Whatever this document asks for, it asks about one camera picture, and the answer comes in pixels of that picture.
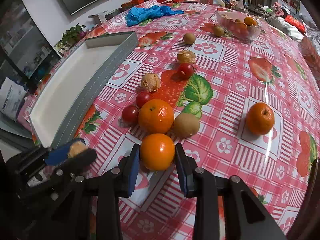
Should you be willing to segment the small pale husk fruit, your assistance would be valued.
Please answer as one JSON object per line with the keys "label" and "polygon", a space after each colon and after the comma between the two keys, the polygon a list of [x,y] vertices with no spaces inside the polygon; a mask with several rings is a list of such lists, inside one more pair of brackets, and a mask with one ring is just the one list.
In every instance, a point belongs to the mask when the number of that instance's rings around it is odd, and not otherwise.
{"label": "small pale husk fruit", "polygon": [[81,152],[85,151],[87,149],[87,146],[81,142],[80,140],[74,142],[71,144],[68,152],[68,158],[74,158]]}

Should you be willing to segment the red cherry tomato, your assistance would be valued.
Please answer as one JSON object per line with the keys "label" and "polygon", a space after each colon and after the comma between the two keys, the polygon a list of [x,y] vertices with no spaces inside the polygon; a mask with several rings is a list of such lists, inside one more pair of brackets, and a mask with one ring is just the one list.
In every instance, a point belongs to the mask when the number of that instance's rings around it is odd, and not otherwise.
{"label": "red cherry tomato", "polygon": [[136,105],[139,107],[139,108],[142,108],[142,106],[144,104],[146,104],[148,101],[152,100],[153,99],[153,96],[150,92],[148,91],[142,91],[140,92],[137,97],[136,97]]}
{"label": "red cherry tomato", "polygon": [[128,125],[134,125],[138,122],[139,108],[135,105],[125,107],[121,113],[122,120]]}
{"label": "red cherry tomato", "polygon": [[178,67],[177,73],[180,79],[187,80],[195,73],[195,69],[192,64],[181,63]]}

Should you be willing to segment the orange mandarin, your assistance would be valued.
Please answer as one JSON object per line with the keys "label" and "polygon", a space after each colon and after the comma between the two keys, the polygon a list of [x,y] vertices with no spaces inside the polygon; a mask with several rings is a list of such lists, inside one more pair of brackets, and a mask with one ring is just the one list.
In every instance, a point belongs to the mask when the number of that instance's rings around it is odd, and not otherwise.
{"label": "orange mandarin", "polygon": [[246,126],[254,135],[266,135],[274,123],[274,112],[264,102],[255,103],[246,114]]}
{"label": "orange mandarin", "polygon": [[138,123],[148,133],[167,133],[174,122],[174,110],[161,99],[152,99],[140,109]]}
{"label": "orange mandarin", "polygon": [[150,134],[142,140],[139,155],[142,164],[148,170],[164,171],[174,160],[175,145],[165,134]]}

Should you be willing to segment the brown kiwi fruit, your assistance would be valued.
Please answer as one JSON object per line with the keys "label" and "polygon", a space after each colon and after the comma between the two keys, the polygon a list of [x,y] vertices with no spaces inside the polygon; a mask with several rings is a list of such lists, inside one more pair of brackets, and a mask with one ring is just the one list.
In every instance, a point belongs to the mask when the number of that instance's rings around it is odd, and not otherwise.
{"label": "brown kiwi fruit", "polygon": [[188,138],[199,131],[200,121],[193,114],[181,113],[176,116],[172,129],[177,137]]}

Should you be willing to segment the tan husk fruit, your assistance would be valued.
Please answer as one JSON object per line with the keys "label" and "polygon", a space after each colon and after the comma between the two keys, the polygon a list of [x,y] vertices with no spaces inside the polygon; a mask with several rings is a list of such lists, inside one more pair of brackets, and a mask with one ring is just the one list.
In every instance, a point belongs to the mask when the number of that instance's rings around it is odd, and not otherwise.
{"label": "tan husk fruit", "polygon": [[149,93],[153,93],[160,89],[161,81],[157,74],[155,73],[146,73],[143,75],[141,82],[141,87],[147,90]]}

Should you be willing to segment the golden husk fruit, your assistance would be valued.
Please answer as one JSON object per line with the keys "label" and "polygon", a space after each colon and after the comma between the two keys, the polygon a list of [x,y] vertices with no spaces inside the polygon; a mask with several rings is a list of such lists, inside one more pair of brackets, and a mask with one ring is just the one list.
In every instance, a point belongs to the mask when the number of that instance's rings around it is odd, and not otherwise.
{"label": "golden husk fruit", "polygon": [[183,50],[177,54],[177,59],[178,59],[179,63],[194,64],[195,57],[196,57],[196,55],[192,51],[189,51],[189,50]]}

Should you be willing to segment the white grey-rimmed tray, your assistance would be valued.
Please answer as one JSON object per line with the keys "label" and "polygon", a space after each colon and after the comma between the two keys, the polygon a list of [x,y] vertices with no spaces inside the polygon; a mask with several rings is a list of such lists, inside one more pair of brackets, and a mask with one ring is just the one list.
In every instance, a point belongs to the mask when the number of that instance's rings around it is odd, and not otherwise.
{"label": "white grey-rimmed tray", "polygon": [[91,104],[138,45],[135,32],[87,38],[50,77],[29,119],[43,147],[72,140]]}

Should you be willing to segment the green potted plant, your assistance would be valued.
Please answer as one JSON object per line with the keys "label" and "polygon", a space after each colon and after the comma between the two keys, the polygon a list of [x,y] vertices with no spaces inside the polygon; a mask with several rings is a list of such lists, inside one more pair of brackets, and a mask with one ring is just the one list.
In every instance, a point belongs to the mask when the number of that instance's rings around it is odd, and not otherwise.
{"label": "green potted plant", "polygon": [[77,24],[66,30],[62,33],[62,39],[55,45],[55,49],[60,51],[73,47],[86,35],[86,32],[84,31],[85,27],[85,25]]}

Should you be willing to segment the red strawberry pattern tablecloth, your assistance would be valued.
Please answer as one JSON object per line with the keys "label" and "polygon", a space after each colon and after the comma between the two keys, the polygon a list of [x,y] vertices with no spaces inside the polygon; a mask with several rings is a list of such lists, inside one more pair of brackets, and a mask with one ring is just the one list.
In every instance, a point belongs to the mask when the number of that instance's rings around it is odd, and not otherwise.
{"label": "red strawberry pattern tablecloth", "polygon": [[[123,109],[136,102],[144,74],[155,73],[161,87],[155,98],[176,115],[187,112],[200,120],[199,131],[174,142],[200,167],[220,177],[239,176],[266,207],[286,237],[306,194],[311,163],[319,157],[319,87],[299,44],[259,20],[260,35],[246,43],[210,31],[224,8],[202,3],[172,4],[184,14],[164,16],[128,27],[126,13],[91,33],[133,31],[139,44],[118,67],[91,104],[74,137],[97,152],[87,176],[101,175],[146,136],[139,126],[126,126]],[[183,35],[193,33],[194,44]],[[180,79],[177,54],[192,51],[195,73]],[[274,112],[274,126],[254,135],[246,114],[259,102]]]}

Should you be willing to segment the blue plastic gloves pile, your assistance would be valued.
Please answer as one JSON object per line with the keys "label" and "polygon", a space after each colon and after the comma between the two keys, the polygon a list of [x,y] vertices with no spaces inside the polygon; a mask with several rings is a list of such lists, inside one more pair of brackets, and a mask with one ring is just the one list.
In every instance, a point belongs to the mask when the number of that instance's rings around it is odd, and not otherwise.
{"label": "blue plastic gloves pile", "polygon": [[126,19],[126,25],[128,27],[138,25],[141,22],[148,20],[148,19],[156,19],[163,16],[171,16],[171,15],[180,15],[184,14],[183,10],[172,10],[171,7],[167,5],[153,5],[150,8],[138,8],[138,7],[132,7],[125,19]]}

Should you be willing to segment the kiwi on paw print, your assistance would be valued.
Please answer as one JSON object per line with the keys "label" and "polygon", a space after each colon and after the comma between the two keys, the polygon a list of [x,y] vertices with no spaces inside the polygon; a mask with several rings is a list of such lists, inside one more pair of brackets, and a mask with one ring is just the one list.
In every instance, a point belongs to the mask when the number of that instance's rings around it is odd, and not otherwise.
{"label": "kiwi on paw print", "polygon": [[193,33],[185,33],[183,35],[183,40],[185,44],[194,44],[196,41],[196,36]]}

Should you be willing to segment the kiwi near bowl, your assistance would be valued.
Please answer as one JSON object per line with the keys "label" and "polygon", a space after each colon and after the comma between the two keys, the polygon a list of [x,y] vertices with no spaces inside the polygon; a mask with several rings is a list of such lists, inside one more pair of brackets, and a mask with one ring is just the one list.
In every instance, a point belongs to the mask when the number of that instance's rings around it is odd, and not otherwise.
{"label": "kiwi near bowl", "polygon": [[225,31],[220,26],[217,25],[213,28],[213,33],[215,36],[221,37],[225,34]]}

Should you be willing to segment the clear glass fruit bowl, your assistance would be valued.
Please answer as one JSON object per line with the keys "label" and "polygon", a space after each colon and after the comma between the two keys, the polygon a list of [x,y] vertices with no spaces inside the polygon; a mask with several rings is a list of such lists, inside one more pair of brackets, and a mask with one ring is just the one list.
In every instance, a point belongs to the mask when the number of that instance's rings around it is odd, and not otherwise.
{"label": "clear glass fruit bowl", "polygon": [[216,18],[219,26],[227,33],[244,41],[257,38],[262,30],[261,25],[249,27],[244,24],[244,18],[251,17],[238,11],[218,11]]}

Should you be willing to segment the mandarin in bowl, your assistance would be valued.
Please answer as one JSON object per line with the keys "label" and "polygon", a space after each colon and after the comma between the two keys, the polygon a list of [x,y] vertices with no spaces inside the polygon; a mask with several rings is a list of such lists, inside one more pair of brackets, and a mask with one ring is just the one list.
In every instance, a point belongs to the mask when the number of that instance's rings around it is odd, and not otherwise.
{"label": "mandarin in bowl", "polygon": [[251,18],[251,17],[245,17],[244,18],[244,24],[252,27],[252,26],[258,26],[258,23],[255,19]]}

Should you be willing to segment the grey bedding sofa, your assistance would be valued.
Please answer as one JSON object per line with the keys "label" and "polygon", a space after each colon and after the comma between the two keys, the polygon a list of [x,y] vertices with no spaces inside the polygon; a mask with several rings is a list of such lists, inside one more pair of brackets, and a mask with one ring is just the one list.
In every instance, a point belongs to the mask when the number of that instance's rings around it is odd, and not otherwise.
{"label": "grey bedding sofa", "polygon": [[285,33],[292,40],[300,42],[304,36],[317,33],[318,27],[310,15],[293,14],[284,5],[275,2],[271,6],[271,16],[268,18],[269,24]]}

